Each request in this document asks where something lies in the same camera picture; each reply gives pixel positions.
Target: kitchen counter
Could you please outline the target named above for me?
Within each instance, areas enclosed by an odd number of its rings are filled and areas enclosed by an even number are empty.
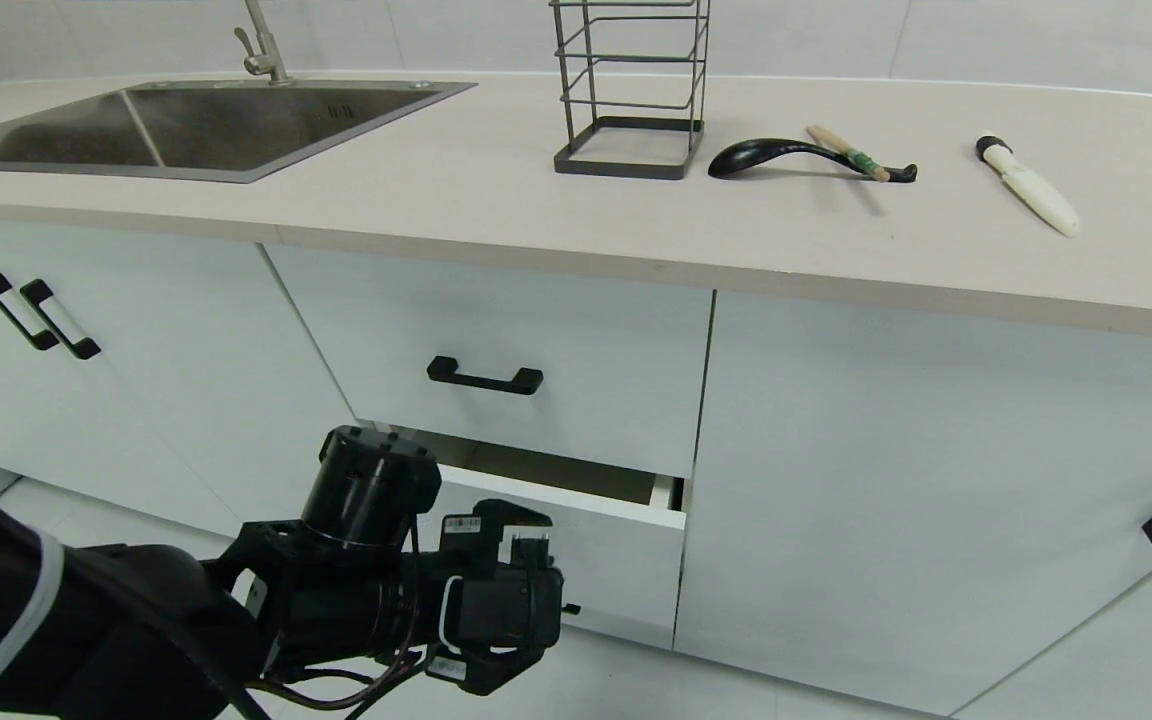
[[[1152,96],[960,83],[712,78],[680,182],[559,176],[558,77],[314,74],[478,88],[252,184],[0,173],[0,218],[176,232],[785,293],[1152,336]],[[152,78],[0,85],[0,122]],[[600,94],[659,78],[600,79]],[[705,174],[750,137],[823,123],[915,184],[788,156]],[[1079,211],[1048,228],[973,143],[998,132]]]

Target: faucet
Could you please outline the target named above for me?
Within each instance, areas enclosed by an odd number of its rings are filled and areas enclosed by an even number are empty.
[[[260,0],[247,0],[247,13],[251,15],[252,24],[256,26],[256,45],[260,46],[260,54],[252,50],[247,31],[241,26],[234,28],[234,37],[237,37],[243,44],[243,50],[247,50],[243,68],[253,76],[270,76],[271,85],[288,85],[291,83],[291,77],[288,77],[287,68],[283,68],[283,55],[279,54],[278,41],[270,31],[270,23],[265,22]]]

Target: sink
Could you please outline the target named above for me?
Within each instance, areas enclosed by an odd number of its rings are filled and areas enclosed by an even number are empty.
[[[468,88],[146,83],[0,123],[0,170],[248,183]]]

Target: robotic arm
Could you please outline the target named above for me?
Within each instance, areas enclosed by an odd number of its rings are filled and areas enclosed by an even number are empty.
[[[264,717],[247,688],[353,719],[420,673],[492,694],[558,643],[563,577],[548,539],[513,538],[498,561],[507,525],[550,526],[547,516],[480,501],[444,518],[438,552],[420,552],[416,516],[442,483],[424,447],[340,427],[319,461],[301,520],[245,523],[215,560],[168,546],[63,547],[54,600],[18,652],[0,657],[0,711],[206,720],[234,703]],[[45,544],[0,511],[1,646],[20,639]],[[248,570],[244,607],[230,592]],[[314,668],[349,657],[385,669]],[[324,702],[291,688],[317,676],[361,690]]]

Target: floor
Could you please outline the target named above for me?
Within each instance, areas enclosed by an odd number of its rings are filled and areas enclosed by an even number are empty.
[[[73,546],[123,541],[168,543],[198,558],[219,555],[228,544],[221,536],[129,511],[123,507],[74,495],[45,484],[22,480],[0,498],[18,520]],[[374,669],[370,661],[353,664]],[[316,680],[298,685],[319,697],[343,696],[356,685]],[[321,714],[260,696],[275,720],[342,717]],[[929,720],[876,703],[735,670],[617,641],[593,632],[564,629],[558,646],[511,683],[479,698],[433,679],[414,679],[370,711],[372,720],[509,720],[545,717],[553,720]],[[223,720],[238,720],[232,708]]]

